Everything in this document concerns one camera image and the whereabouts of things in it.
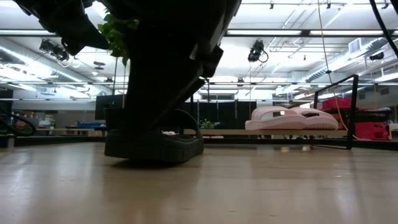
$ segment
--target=wooden platform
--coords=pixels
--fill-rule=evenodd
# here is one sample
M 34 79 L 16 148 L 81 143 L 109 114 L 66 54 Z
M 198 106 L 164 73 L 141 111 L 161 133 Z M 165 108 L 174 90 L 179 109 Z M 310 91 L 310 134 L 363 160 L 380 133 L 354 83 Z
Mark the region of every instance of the wooden platform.
M 329 130 L 244 130 L 244 129 L 202 129 L 203 135 L 309 135 L 309 136 L 346 136 L 347 131 Z M 195 134 L 185 129 L 184 134 Z
M 177 167 L 104 157 L 103 143 L 0 152 L 0 220 L 54 223 L 383 223 L 398 220 L 398 153 L 207 149 Z

